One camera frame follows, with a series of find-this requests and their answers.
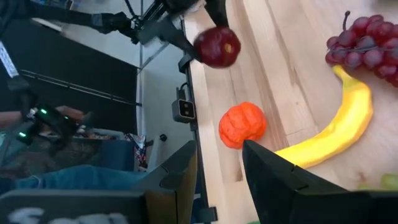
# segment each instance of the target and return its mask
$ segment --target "wooden surface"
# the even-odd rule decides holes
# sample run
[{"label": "wooden surface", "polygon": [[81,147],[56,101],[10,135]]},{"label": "wooden surface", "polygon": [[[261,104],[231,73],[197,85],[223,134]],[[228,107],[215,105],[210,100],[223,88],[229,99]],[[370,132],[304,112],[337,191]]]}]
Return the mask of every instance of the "wooden surface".
[{"label": "wooden surface", "polygon": [[[326,40],[340,34],[345,10],[349,25],[379,13],[398,22],[398,1],[227,0],[226,7],[242,43],[238,61],[226,70],[193,62],[192,82],[209,204],[219,223],[247,223],[258,217],[241,151],[218,136],[222,115],[243,101],[257,104],[269,125],[258,142],[273,151],[314,136],[341,103],[341,82],[324,61]],[[204,9],[185,18],[189,40],[213,26]],[[398,173],[398,89],[370,73],[354,75],[373,91],[373,120],[354,146],[309,171],[347,189],[377,187],[383,173]]]}]

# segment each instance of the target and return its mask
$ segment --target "fake orange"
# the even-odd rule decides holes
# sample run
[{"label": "fake orange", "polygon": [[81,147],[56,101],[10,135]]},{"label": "fake orange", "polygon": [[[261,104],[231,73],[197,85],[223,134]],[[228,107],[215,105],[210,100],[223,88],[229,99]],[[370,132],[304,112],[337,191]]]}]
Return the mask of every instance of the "fake orange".
[{"label": "fake orange", "polygon": [[224,114],[218,125],[218,132],[226,146],[242,149],[245,139],[260,139],[266,128],[266,117],[261,109],[250,102],[244,102]]}]

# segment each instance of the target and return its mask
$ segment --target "banana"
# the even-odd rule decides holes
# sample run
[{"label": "banana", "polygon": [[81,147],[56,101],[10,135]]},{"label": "banana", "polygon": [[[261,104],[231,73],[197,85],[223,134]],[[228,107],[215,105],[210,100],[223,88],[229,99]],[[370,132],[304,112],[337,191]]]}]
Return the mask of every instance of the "banana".
[{"label": "banana", "polygon": [[313,138],[275,152],[304,169],[349,148],[365,132],[373,115],[369,87],[349,76],[340,65],[333,71],[343,82],[343,100],[331,123]]}]

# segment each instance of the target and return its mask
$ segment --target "grape bunch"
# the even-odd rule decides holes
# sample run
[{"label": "grape bunch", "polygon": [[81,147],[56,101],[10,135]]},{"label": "grape bunch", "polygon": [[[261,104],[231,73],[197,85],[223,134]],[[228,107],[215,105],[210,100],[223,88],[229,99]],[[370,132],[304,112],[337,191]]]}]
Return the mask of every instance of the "grape bunch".
[{"label": "grape bunch", "polygon": [[343,31],[330,37],[325,60],[330,65],[366,68],[398,87],[398,24],[384,21],[382,15],[359,17],[347,29],[349,11],[345,13]]}]

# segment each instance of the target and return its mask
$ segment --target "jeans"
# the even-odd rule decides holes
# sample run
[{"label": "jeans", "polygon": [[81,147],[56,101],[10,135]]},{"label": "jeans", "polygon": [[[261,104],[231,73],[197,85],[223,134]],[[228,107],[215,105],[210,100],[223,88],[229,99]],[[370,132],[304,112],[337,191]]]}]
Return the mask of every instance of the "jeans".
[{"label": "jeans", "polygon": [[16,180],[14,189],[129,190],[145,176],[145,173],[81,165]]}]

